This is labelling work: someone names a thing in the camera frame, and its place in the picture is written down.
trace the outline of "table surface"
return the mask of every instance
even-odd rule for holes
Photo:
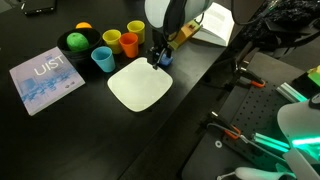
[[[300,69],[261,53],[256,53],[248,69],[264,80],[278,85],[284,82],[290,83],[294,78],[304,73]],[[249,89],[235,86],[219,114],[231,123],[248,93]],[[229,146],[224,144],[222,148],[217,148],[215,142],[222,142],[222,137],[223,133],[220,130],[209,127],[182,171],[184,180],[212,180],[219,175],[233,172],[237,167],[256,168],[254,164]]]
[[[241,17],[246,19],[254,9],[244,12]],[[122,105],[107,87],[112,74],[87,61],[75,64],[84,86],[35,116],[27,114],[10,77],[11,68],[55,47],[59,36],[79,22],[89,22],[101,34],[108,29],[124,33],[126,24],[135,19],[148,23],[143,0],[58,1],[51,14],[26,17],[19,8],[0,14],[1,177],[119,178],[226,49],[184,44],[165,69],[173,78],[172,87],[143,112]],[[152,46],[151,37],[147,25],[139,57]],[[115,60],[117,70],[132,62],[124,54]]]

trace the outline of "orange cup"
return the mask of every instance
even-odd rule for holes
[[[135,33],[122,34],[119,42],[121,47],[128,58],[134,58],[138,56],[138,36]]]

